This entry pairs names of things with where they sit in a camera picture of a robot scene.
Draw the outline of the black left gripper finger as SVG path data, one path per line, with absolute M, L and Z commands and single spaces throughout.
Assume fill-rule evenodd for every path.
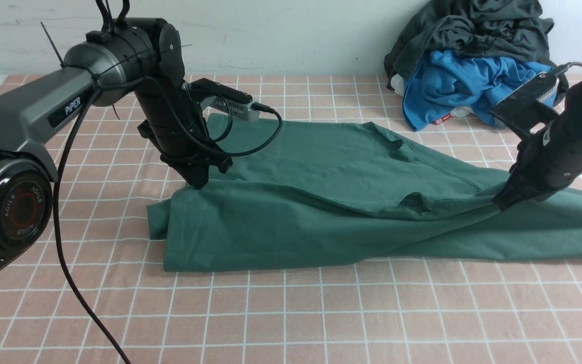
M 178 169 L 177 173 L 190 187 L 200 190 L 209 180 L 208 169 Z

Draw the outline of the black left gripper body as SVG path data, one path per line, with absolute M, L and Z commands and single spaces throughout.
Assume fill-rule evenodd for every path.
M 200 104 L 166 77 L 147 77 L 134 94 L 145 120 L 138 132 L 160 152 L 160 160 L 182 177 L 208 177 L 210 166 L 228 172 L 232 158 L 209 140 Z

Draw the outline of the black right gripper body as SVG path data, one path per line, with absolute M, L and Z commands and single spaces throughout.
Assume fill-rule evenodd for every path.
M 582 175 L 582 115 L 561 114 L 520 153 L 506 189 L 541 198 L 565 189 Z

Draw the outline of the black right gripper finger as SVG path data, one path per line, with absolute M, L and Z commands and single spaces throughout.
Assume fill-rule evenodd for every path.
M 511 207 L 527 200 L 527 188 L 518 185 L 504 185 L 503 189 L 499 191 L 492 198 L 492 204 L 497 206 L 499 210 L 508 210 Z

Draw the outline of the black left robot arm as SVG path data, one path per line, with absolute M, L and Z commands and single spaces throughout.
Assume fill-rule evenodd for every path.
M 116 19 L 69 49 L 59 70 L 0 95 L 0 270 L 41 237 L 55 207 L 59 172 L 46 143 L 91 106 L 135 93 L 147 118 L 139 134 L 196 188 L 210 166 L 231 167 L 209 141 L 201 97 L 184 87 L 181 47 L 164 19 Z

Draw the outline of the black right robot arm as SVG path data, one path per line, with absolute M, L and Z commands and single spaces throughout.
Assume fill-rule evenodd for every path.
M 493 198 L 500 210 L 547 200 L 582 175 L 582 81 L 568 90 L 562 113 L 542 101 L 562 72 L 538 74 L 491 108 L 494 118 L 520 138 L 507 182 Z

